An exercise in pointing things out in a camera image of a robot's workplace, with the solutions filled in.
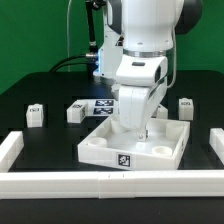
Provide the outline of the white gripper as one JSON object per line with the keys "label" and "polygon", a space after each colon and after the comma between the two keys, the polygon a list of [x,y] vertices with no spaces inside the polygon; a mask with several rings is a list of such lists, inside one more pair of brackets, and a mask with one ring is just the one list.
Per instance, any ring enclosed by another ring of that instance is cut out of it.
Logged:
{"label": "white gripper", "polygon": [[138,131],[139,141],[147,140],[146,123],[166,94],[167,71],[165,56],[122,56],[115,76],[120,123],[127,129],[141,129]]}

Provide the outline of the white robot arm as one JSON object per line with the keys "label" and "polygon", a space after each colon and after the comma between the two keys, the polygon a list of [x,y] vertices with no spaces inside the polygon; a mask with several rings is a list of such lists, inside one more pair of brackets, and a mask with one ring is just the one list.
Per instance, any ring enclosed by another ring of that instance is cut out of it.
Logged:
{"label": "white robot arm", "polygon": [[202,0],[85,0],[94,79],[112,86],[119,122],[146,124],[176,80],[176,36],[200,20]]}

